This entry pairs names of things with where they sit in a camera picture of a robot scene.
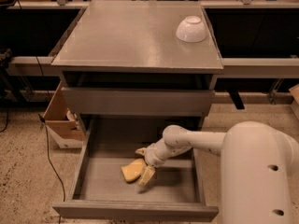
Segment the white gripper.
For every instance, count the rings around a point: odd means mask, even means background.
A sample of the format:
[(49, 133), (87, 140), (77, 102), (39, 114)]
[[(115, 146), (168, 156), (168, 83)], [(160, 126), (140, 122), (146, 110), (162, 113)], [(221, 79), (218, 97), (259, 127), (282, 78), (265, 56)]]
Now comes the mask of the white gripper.
[(142, 168), (137, 184), (146, 186), (154, 176), (155, 168), (162, 166), (168, 159), (181, 155), (190, 149), (190, 147), (171, 147), (163, 139), (152, 143), (147, 148), (137, 149), (135, 153), (144, 156), (148, 165)]

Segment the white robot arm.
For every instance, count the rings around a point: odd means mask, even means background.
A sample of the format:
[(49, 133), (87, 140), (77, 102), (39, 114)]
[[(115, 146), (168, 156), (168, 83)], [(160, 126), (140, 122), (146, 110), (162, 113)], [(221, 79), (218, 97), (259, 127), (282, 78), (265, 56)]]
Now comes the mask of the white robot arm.
[(177, 125), (136, 152), (147, 166), (139, 183), (155, 169), (189, 149), (221, 158), (222, 224), (293, 224), (288, 175), (299, 165), (299, 145), (289, 135), (255, 121), (236, 124), (226, 133), (194, 132)]

